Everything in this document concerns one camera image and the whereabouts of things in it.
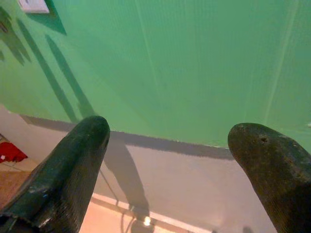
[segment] wall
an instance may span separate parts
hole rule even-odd
[[[74,126],[3,107],[0,122],[0,133],[38,162]],[[210,232],[276,233],[246,175],[223,148],[112,132],[94,193],[116,205],[129,203],[138,216],[153,212]]]
[[[311,1],[2,0],[0,101],[10,111],[226,146],[268,125],[311,151]]]

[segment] green paint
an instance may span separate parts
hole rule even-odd
[[[2,1],[0,100],[11,111],[226,146],[240,122],[311,151],[309,0]]]

